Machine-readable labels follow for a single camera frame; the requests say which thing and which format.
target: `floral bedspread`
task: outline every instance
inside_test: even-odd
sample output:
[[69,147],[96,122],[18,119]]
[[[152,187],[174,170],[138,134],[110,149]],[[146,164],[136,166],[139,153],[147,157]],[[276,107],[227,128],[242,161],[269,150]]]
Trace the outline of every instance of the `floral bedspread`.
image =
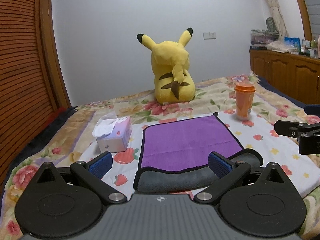
[[[196,85],[195,99],[188,103],[161,106],[155,100],[154,91],[150,90],[127,97],[81,105],[41,152],[27,158],[12,171],[2,199],[0,239],[16,240],[22,236],[14,217],[14,207],[40,165],[45,161],[52,161],[56,166],[65,167],[77,161],[92,142],[93,127],[101,116],[116,111],[118,117],[130,116],[132,123],[137,124],[158,120],[165,122],[167,119],[175,120],[180,116],[192,117],[196,114],[219,111],[233,112],[236,108],[234,84],[236,81],[247,80],[253,82],[256,88],[253,114],[263,117],[271,124],[277,120],[309,124],[320,122],[319,117],[306,115],[303,109],[286,98],[264,89],[258,84],[259,79],[254,75],[201,82]],[[320,167],[320,156],[309,155],[309,158]],[[306,196],[304,201],[308,214],[300,235],[303,239],[311,239],[320,234],[320,187]]]

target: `beige curtain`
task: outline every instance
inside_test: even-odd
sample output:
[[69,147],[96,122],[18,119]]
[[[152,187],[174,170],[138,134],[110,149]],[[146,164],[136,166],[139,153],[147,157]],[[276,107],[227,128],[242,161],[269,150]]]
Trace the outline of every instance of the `beige curtain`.
[[267,3],[270,7],[271,15],[279,31],[279,38],[283,39],[284,37],[289,37],[287,28],[285,27],[284,20],[280,11],[278,0],[267,0]]

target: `red fabric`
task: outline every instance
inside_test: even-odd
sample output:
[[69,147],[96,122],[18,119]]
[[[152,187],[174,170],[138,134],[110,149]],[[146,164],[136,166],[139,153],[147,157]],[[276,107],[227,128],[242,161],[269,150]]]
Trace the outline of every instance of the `red fabric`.
[[44,123],[43,125],[43,129],[46,128],[50,123],[53,122],[54,119],[56,119],[59,114],[63,113],[64,111],[66,111],[67,109],[64,107],[60,107],[57,109],[57,111],[55,111],[54,113],[52,113],[49,118],[47,119],[47,121]]

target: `tissue box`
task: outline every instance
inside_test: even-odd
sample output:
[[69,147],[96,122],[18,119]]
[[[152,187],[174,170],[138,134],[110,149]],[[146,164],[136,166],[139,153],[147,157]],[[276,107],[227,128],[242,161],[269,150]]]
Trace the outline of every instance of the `tissue box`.
[[112,133],[97,138],[100,151],[103,152],[124,152],[127,149],[132,131],[130,117],[119,118]]

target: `orange lid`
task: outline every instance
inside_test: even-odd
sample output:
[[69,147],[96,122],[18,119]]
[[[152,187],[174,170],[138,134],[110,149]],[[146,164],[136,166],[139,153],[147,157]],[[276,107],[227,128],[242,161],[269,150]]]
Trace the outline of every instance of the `orange lid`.
[[254,88],[254,85],[248,82],[237,82],[235,90],[239,92],[250,92],[250,93],[256,91]]

